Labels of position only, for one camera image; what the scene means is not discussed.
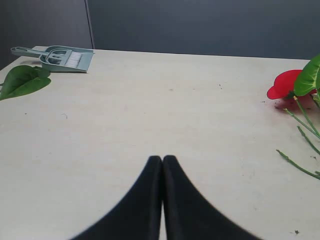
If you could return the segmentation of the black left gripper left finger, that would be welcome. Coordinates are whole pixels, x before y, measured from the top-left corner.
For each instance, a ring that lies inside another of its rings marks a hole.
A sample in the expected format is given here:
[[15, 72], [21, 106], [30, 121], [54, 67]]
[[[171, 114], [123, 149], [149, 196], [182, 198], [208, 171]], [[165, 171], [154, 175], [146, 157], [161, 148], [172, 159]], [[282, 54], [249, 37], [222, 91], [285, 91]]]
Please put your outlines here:
[[162, 216], [163, 162], [150, 156], [139, 177], [104, 217], [75, 240], [158, 240]]

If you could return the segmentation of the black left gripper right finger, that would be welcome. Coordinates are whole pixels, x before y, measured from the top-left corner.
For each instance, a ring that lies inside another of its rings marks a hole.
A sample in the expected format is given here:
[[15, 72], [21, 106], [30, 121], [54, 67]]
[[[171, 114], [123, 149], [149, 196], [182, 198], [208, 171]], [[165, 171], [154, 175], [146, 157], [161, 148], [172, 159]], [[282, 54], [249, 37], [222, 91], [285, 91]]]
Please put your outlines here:
[[164, 217], [168, 240], [257, 240], [212, 206], [189, 180], [177, 158], [163, 159]]

